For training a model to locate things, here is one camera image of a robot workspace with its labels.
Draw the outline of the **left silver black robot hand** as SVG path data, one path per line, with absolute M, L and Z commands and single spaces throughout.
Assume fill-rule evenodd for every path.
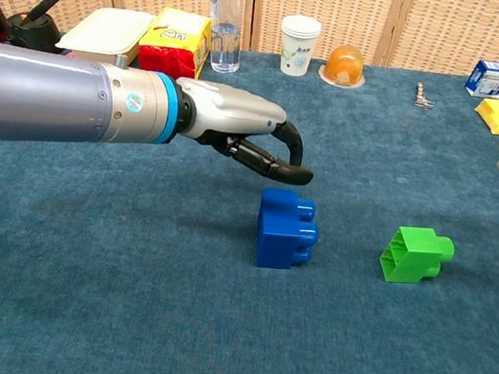
M 227 84 L 184 77 L 177 87 L 182 108 L 190 112 L 179 125 L 180 134 L 268 179 L 299 186 L 312 181 L 313 172 L 302 166 L 302 137 L 281 106 Z M 262 134 L 286 144 L 287 162 L 247 139 Z

